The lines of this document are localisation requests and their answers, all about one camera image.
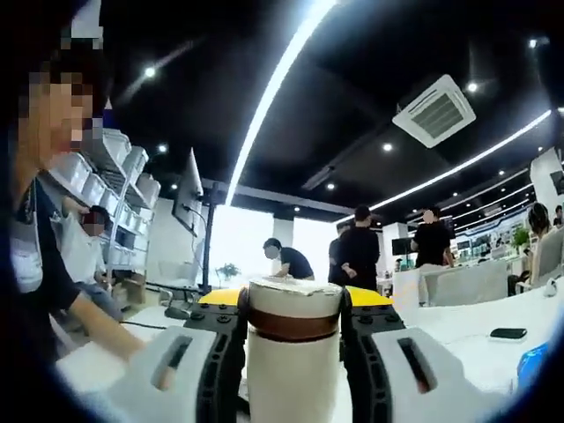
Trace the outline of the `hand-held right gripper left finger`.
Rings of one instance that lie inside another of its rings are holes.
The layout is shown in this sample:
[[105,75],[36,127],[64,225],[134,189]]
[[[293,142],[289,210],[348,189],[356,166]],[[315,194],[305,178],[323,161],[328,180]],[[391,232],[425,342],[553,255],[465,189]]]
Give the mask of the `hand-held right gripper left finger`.
[[109,395],[133,422],[235,422],[248,315],[245,288],[197,305],[131,358]]

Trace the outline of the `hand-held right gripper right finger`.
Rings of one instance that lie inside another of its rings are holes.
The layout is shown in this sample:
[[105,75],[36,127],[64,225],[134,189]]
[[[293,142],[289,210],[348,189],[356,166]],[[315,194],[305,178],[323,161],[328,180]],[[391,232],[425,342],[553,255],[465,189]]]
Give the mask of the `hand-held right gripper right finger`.
[[391,305],[363,305],[346,288],[340,303],[343,360],[354,422],[478,422],[489,396],[460,359]]

